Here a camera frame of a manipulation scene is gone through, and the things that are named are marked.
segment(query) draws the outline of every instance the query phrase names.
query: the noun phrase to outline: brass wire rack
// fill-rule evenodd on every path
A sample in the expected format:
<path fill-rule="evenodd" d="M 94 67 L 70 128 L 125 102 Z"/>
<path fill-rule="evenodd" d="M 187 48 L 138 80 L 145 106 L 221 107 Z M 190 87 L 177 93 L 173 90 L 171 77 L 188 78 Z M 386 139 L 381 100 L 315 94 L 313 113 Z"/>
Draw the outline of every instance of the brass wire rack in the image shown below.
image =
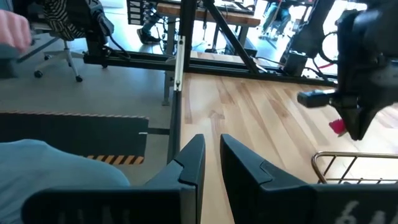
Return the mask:
<path fill-rule="evenodd" d="M 327 167 L 324 171 L 321 171 L 319 165 L 317 164 L 317 160 L 321 157 L 331 157 L 331 161 L 327 164 Z M 348 167 L 345 169 L 343 172 L 343 175 L 340 177 L 326 177 L 326 175 L 329 173 L 330 169 L 332 168 L 333 164 L 335 161 L 340 158 L 340 157 L 345 157 L 348 159 L 352 159 L 351 162 L 349 163 Z M 392 179 L 392 178 L 364 178 L 364 177 L 359 177 L 359 178 L 351 178 L 347 177 L 347 174 L 352 170 L 354 167 L 355 163 L 360 160 L 361 158 L 367 158 L 367 159 L 397 159 L 397 165 L 398 165 L 398 155 L 395 154 L 377 154 L 377 153 L 362 153 L 362 152 L 318 152 L 316 153 L 312 159 L 311 159 L 311 165 L 312 168 L 314 169 L 316 175 L 318 176 L 318 184 L 330 184 L 330 183 L 336 183 L 337 184 L 365 184 L 365 183 L 373 183 L 373 184 L 398 184 L 398 178 Z"/>

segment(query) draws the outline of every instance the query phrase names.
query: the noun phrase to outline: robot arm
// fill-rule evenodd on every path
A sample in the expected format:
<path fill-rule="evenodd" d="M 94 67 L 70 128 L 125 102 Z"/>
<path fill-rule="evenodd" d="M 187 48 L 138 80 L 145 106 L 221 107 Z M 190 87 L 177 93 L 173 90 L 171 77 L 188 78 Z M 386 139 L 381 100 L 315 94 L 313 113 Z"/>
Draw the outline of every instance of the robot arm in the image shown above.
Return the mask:
<path fill-rule="evenodd" d="M 297 97 L 308 108 L 335 107 L 353 140 L 362 140 L 376 113 L 398 101 L 398 68 L 390 61 L 398 57 L 398 2 L 362 2 L 366 11 L 353 11 L 338 24 L 337 89 Z"/>

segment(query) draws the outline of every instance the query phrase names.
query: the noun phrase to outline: orange striped edge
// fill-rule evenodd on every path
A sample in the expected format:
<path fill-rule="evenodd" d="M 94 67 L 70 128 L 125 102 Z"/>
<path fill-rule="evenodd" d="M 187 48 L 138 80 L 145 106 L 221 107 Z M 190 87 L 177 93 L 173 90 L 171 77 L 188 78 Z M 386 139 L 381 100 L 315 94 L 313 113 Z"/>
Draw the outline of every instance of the orange striped edge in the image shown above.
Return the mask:
<path fill-rule="evenodd" d="M 114 155 L 97 155 L 97 156 L 83 156 L 87 159 L 94 159 L 97 161 L 102 161 L 111 165 L 138 165 L 144 162 L 144 157 L 142 156 L 114 156 Z"/>

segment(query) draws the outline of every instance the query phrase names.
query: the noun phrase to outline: chair base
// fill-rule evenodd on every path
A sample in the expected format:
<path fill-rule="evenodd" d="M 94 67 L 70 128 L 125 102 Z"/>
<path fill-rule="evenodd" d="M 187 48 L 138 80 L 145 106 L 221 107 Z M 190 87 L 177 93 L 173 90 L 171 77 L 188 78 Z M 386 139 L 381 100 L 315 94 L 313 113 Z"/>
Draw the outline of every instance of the chair base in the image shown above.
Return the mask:
<path fill-rule="evenodd" d="M 49 65 L 53 65 L 61 60 L 66 60 L 68 62 L 69 67 L 72 68 L 75 74 L 76 81 L 78 82 L 83 81 L 81 76 L 79 76 L 75 64 L 73 63 L 73 58 L 83 58 L 84 55 L 82 53 L 71 51 L 66 41 L 64 41 L 64 44 L 65 44 L 64 50 L 44 52 L 45 61 L 36 66 L 35 68 L 34 75 L 36 78 L 41 78 L 43 76 L 43 73 L 41 72 L 42 69 L 48 67 Z"/>

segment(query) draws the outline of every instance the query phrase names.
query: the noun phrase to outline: gray concrete floor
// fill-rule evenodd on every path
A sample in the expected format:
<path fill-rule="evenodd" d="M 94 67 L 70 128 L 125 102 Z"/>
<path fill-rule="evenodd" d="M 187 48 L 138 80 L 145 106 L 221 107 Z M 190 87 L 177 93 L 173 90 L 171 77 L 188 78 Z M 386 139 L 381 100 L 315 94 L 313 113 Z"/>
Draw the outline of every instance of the gray concrete floor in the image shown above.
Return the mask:
<path fill-rule="evenodd" d="M 127 19 L 122 21 L 123 17 L 112 14 L 109 18 L 116 26 L 114 38 L 126 50 L 148 50 L 141 43 L 137 44 L 136 28 L 120 26 L 127 24 Z M 51 38 L 47 34 L 39 37 L 32 49 Z M 85 50 L 85 39 L 73 41 L 70 47 Z M 59 40 L 45 50 L 62 49 L 63 42 Z M 44 76 L 41 79 L 34 78 L 35 65 L 43 61 L 44 54 L 39 52 L 17 66 L 18 78 L 0 80 L 0 110 L 139 115 L 149 117 L 150 127 L 169 127 L 170 107 L 161 105 L 163 71 L 124 67 L 102 69 L 99 65 L 86 65 L 82 59 L 75 59 L 74 63 L 84 78 L 82 83 L 75 81 L 66 61 L 42 70 Z M 166 165 L 167 144 L 168 136 L 150 135 L 144 163 L 118 168 L 132 184 L 143 184 Z"/>

